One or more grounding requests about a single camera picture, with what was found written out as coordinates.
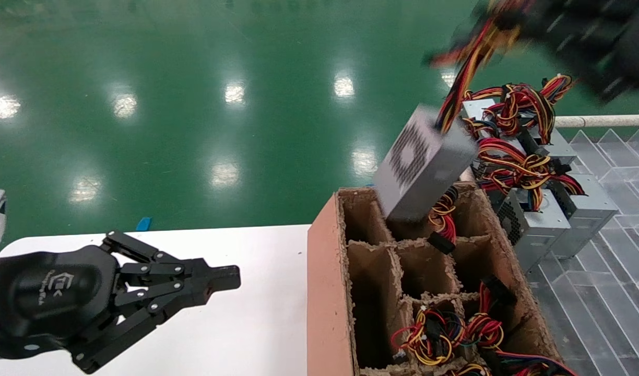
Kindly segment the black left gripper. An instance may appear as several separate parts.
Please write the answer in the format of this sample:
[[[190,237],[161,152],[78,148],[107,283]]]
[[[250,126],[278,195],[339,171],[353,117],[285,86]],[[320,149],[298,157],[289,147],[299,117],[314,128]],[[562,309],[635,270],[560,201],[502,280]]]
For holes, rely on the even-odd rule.
[[[133,260],[119,269],[125,281],[169,282],[111,299],[119,268],[113,254]],[[212,293],[240,285],[237,266],[179,259],[119,231],[105,236],[101,250],[88,245],[0,257],[0,359],[87,341],[70,352],[74,364],[92,374],[181,310],[206,305]]]

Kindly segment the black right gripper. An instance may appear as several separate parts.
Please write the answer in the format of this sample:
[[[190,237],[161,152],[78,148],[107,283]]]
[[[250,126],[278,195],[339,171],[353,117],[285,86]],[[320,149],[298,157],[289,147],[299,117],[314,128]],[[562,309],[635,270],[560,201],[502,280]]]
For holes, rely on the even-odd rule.
[[[602,102],[639,89],[639,1],[527,1],[523,22]]]

